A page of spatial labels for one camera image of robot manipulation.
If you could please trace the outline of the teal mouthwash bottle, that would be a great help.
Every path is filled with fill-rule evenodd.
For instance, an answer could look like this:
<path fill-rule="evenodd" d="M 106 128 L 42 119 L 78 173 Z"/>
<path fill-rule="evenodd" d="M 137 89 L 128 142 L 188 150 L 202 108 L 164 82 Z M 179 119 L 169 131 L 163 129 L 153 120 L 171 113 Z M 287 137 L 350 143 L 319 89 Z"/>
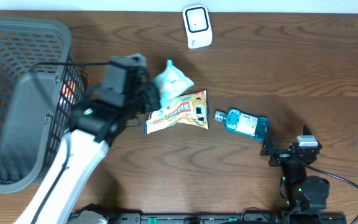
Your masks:
<path fill-rule="evenodd" d="M 214 120 L 223 123 L 227 131 L 248 136 L 259 142 L 265 140 L 267 129 L 270 126 L 268 118 L 254 116 L 238 109 L 230 109 L 227 113 L 216 111 Z"/>

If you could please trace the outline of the teal wet wipes pack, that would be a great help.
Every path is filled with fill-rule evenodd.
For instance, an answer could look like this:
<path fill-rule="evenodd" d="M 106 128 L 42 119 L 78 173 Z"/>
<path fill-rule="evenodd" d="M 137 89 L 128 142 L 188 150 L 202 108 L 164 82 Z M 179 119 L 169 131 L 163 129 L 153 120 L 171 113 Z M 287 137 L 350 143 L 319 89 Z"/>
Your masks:
<path fill-rule="evenodd" d="M 154 83 L 160 92 L 162 108 L 194 85 L 181 70 L 174 66 L 171 60 L 167 60 L 165 70 L 154 78 Z"/>

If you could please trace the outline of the yellow snack bag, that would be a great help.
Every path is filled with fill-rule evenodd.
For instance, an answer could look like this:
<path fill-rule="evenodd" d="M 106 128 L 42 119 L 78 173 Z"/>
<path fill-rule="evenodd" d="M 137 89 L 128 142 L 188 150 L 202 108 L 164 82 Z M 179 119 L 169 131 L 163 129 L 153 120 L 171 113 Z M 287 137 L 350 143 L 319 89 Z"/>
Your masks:
<path fill-rule="evenodd" d="M 145 122 L 145 134 L 160 131 L 177 123 L 209 128 L 207 90 L 176 97 L 165 107 L 150 113 Z"/>

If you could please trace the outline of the small orange box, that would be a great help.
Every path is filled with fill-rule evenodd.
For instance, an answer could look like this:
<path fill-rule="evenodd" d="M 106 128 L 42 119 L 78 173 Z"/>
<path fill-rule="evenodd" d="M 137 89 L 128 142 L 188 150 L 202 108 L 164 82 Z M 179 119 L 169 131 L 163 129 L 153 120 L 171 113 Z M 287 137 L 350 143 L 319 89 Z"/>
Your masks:
<path fill-rule="evenodd" d="M 63 98 L 60 100 L 62 105 L 66 104 L 67 102 L 73 104 L 75 98 L 75 89 L 76 84 L 74 81 L 69 81 L 68 83 L 62 85 L 61 94 L 63 95 Z"/>

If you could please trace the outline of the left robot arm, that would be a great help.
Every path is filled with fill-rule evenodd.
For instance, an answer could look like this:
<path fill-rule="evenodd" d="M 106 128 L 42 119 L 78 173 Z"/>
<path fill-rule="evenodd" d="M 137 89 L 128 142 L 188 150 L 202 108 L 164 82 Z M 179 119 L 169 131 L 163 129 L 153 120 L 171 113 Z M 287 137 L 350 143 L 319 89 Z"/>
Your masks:
<path fill-rule="evenodd" d="M 159 92 L 145 67 L 108 69 L 97 96 L 88 95 L 72 107 L 54 162 L 17 223 L 66 223 L 85 183 L 127 121 L 159 109 Z"/>

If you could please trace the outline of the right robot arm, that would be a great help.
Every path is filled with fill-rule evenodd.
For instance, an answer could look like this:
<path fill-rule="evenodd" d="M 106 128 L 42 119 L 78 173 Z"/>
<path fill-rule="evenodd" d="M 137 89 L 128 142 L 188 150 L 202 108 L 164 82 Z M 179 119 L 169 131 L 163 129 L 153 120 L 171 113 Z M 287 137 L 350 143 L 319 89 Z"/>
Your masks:
<path fill-rule="evenodd" d="M 269 157 L 270 167 L 282 168 L 281 195 L 287 199 L 289 209 L 294 213 L 320 212 L 326 209 L 329 182 L 306 173 L 307 166 L 317 159 L 322 148 L 307 126 L 303 126 L 303 134 L 297 136 L 296 141 L 290 143 L 286 149 L 277 149 L 270 130 L 265 130 L 260 155 Z"/>

